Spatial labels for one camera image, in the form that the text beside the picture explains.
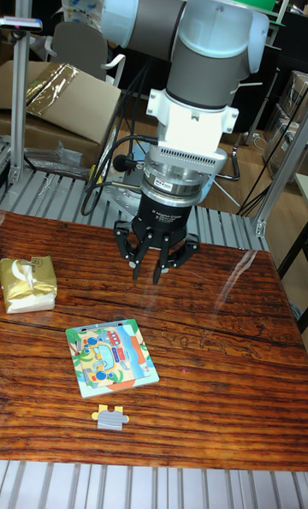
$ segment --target wooden table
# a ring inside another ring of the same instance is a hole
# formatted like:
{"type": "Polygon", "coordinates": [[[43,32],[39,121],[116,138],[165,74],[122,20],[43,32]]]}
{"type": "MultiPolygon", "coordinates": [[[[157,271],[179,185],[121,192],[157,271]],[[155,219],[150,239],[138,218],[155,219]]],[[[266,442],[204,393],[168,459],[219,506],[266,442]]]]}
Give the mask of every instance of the wooden table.
{"type": "Polygon", "coordinates": [[[308,469],[308,359],[269,253],[201,245],[153,286],[155,251],[133,281],[110,230],[3,215],[1,257],[50,254],[58,296],[16,315],[0,302],[0,458],[308,469]],[[65,329],[129,317],[160,382],[83,400],[65,329]],[[97,429],[98,403],[124,406],[122,432],[97,429]]]}

